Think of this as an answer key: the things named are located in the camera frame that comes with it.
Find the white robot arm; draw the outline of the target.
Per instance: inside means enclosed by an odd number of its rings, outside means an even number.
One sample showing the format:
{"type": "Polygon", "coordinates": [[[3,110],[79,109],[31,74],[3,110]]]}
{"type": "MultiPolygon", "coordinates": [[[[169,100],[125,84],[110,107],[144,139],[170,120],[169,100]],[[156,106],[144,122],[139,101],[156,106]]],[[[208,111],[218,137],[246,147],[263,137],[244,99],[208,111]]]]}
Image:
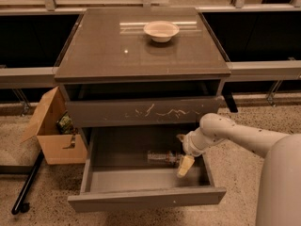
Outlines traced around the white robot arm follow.
{"type": "Polygon", "coordinates": [[[256,226],[301,226],[301,135],[283,134],[208,113],[198,129],[179,134],[184,156],[177,175],[183,177],[206,149],[227,139],[264,159],[256,226]]]}

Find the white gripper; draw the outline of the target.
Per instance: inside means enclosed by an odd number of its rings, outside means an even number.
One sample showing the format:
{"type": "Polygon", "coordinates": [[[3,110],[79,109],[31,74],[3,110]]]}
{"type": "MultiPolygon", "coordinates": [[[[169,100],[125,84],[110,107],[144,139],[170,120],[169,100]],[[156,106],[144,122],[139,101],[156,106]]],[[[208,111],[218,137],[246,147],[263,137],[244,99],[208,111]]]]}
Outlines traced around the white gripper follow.
{"type": "Polygon", "coordinates": [[[192,168],[195,157],[199,157],[204,153],[206,147],[205,136],[197,129],[188,134],[178,134],[176,138],[182,142],[183,151],[188,155],[183,155],[180,159],[177,169],[177,176],[184,177],[192,168]]]}

